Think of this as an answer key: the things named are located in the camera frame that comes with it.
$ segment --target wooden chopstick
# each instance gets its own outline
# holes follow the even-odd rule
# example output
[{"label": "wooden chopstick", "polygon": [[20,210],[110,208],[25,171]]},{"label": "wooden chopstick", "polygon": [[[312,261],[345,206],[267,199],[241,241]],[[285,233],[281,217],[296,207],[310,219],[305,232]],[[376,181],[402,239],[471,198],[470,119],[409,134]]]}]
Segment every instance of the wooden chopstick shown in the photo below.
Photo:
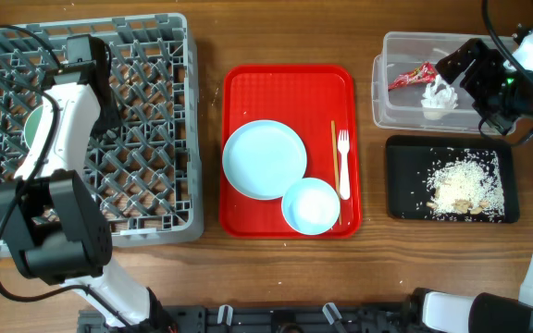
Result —
[{"label": "wooden chopstick", "polygon": [[[337,152],[337,129],[334,125],[334,120],[330,122],[332,129],[332,159],[334,160],[334,184],[336,186],[337,195],[339,194],[339,157]],[[342,213],[339,211],[339,226],[342,225]]]}]

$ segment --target red candy wrapper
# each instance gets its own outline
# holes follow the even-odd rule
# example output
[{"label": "red candy wrapper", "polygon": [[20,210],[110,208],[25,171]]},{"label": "red candy wrapper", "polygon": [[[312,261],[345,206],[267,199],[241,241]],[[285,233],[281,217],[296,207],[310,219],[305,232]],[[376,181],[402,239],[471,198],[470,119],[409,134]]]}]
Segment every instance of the red candy wrapper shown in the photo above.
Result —
[{"label": "red candy wrapper", "polygon": [[396,78],[396,80],[394,80],[394,82],[388,86],[388,91],[395,88],[406,87],[407,85],[415,83],[431,83],[435,80],[437,74],[437,70],[435,70],[433,65],[426,61],[423,63],[423,65],[421,65],[421,67],[415,68],[415,70],[409,71],[408,73],[399,75],[398,78]]}]

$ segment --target plastic fork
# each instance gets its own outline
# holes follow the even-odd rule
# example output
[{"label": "plastic fork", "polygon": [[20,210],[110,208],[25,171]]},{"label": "plastic fork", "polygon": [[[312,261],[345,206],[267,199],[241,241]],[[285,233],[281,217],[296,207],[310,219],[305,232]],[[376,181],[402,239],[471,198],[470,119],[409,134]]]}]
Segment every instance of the plastic fork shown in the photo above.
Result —
[{"label": "plastic fork", "polygon": [[349,153],[349,131],[339,131],[337,149],[341,153],[341,183],[339,185],[339,194],[341,199],[347,200],[351,197],[351,187],[349,185],[349,166],[347,165],[347,154]]}]

